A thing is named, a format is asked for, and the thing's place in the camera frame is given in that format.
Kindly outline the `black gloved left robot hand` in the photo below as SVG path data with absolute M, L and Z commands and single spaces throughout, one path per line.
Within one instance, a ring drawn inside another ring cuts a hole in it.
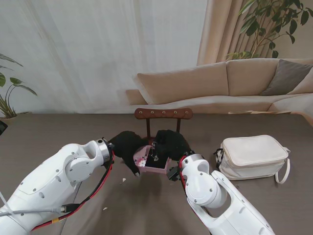
M 131 172 L 138 177 L 140 171 L 134 162 L 134 154 L 141 147 L 147 146 L 148 140 L 141 138 L 135 132 L 123 131 L 109 140 L 113 145 L 113 152 L 120 157 Z

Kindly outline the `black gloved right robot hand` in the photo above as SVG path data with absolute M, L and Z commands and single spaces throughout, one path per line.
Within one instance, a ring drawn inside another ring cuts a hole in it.
M 179 161 L 183 156 L 194 153 L 179 132 L 159 130 L 154 141 L 157 143 L 155 150 L 159 158 Z

